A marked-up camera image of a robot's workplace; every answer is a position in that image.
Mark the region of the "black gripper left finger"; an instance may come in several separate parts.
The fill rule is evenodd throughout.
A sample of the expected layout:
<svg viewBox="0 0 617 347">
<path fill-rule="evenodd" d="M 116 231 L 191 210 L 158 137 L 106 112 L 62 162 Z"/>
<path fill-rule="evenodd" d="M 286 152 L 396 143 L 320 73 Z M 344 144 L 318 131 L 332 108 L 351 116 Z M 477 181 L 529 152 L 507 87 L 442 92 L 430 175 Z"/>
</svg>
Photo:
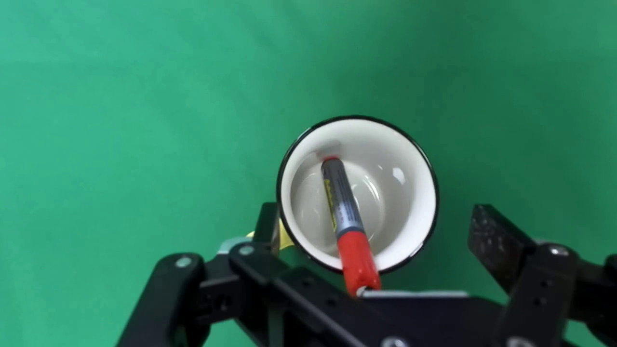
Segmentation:
<svg viewBox="0 0 617 347">
<path fill-rule="evenodd" d="M 276 252 L 280 247 L 280 208 L 276 202 L 264 202 L 259 212 L 253 241 L 266 251 Z"/>
</svg>

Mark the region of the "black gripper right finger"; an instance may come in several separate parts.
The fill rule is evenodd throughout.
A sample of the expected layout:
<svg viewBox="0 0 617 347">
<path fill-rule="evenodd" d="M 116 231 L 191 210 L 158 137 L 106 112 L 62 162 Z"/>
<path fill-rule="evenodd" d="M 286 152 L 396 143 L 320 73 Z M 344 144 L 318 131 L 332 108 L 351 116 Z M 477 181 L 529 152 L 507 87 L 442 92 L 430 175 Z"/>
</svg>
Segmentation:
<svg viewBox="0 0 617 347">
<path fill-rule="evenodd" d="M 536 243 L 492 204 L 475 204 L 469 249 L 498 285 L 509 293 Z"/>
</svg>

